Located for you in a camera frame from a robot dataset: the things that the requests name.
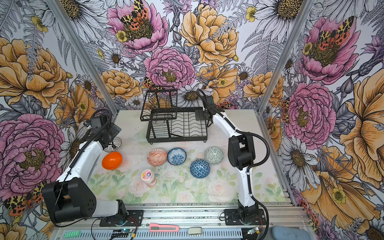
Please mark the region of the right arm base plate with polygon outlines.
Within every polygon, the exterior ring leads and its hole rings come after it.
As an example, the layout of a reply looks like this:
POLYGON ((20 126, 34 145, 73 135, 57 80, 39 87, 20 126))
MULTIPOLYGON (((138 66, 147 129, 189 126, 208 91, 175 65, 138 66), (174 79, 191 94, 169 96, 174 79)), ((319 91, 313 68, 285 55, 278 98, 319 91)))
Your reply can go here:
POLYGON ((225 209, 224 221, 226 226, 265 226, 267 223, 266 215, 263 210, 260 210, 260 214, 256 217, 250 218, 248 220, 241 220, 237 209, 225 209))

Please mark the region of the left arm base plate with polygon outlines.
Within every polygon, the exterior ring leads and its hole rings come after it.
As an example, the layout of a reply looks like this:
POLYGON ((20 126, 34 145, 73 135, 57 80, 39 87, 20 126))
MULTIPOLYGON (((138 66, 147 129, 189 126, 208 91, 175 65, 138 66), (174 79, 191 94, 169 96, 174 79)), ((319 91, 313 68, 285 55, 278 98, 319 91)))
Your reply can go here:
POLYGON ((125 214, 117 214, 101 220, 100 227, 140 227, 143 210, 127 210, 125 214))

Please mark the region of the black wire dish rack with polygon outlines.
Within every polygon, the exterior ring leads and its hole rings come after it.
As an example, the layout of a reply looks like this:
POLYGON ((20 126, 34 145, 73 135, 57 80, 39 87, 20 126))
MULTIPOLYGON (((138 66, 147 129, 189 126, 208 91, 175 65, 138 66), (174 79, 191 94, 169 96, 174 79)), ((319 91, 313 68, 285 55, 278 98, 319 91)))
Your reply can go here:
POLYGON ((153 86, 147 89, 140 120, 148 122, 148 143, 208 140, 207 121, 202 107, 178 107, 174 87, 153 86))

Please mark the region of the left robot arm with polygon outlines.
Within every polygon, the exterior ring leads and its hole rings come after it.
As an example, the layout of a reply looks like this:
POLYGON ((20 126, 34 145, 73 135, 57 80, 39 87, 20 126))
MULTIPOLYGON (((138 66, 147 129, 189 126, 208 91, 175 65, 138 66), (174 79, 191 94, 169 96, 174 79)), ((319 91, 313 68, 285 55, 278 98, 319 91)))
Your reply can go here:
POLYGON ((55 225, 101 219, 122 226, 128 220, 122 200, 97 200, 87 185, 104 148, 121 129, 107 116, 92 117, 90 125, 85 142, 80 145, 69 166, 55 182, 46 184, 42 190, 49 217, 55 225))

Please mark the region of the white perforated strainer bowl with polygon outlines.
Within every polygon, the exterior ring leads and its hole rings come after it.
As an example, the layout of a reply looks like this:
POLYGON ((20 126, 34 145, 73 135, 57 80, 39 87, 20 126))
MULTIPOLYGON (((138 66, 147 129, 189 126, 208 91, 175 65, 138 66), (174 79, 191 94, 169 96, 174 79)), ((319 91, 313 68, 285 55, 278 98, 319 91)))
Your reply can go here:
POLYGON ((115 137, 105 148, 104 151, 107 153, 116 152, 122 146, 122 139, 115 137))

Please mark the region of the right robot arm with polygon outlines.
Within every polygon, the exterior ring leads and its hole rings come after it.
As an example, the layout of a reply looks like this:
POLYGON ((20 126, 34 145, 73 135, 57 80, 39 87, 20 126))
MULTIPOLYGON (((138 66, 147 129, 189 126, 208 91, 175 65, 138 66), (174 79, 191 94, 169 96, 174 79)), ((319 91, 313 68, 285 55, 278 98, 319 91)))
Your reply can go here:
POLYGON ((250 191, 251 171, 247 169, 256 158, 253 137, 242 133, 227 114, 217 108, 212 96, 199 95, 199 99, 203 102, 203 110, 198 112, 197 119, 214 124, 228 137, 228 159, 237 171, 238 213, 243 223, 251 222, 259 213, 259 206, 250 191))

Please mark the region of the orange plastic bowl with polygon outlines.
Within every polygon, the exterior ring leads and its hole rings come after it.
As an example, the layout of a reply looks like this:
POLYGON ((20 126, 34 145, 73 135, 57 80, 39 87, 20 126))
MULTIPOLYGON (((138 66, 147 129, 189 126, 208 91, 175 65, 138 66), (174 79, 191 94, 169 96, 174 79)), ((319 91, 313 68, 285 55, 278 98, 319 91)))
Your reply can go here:
POLYGON ((102 167, 106 170, 115 170, 123 162, 123 156, 119 152, 111 152, 102 160, 102 167))

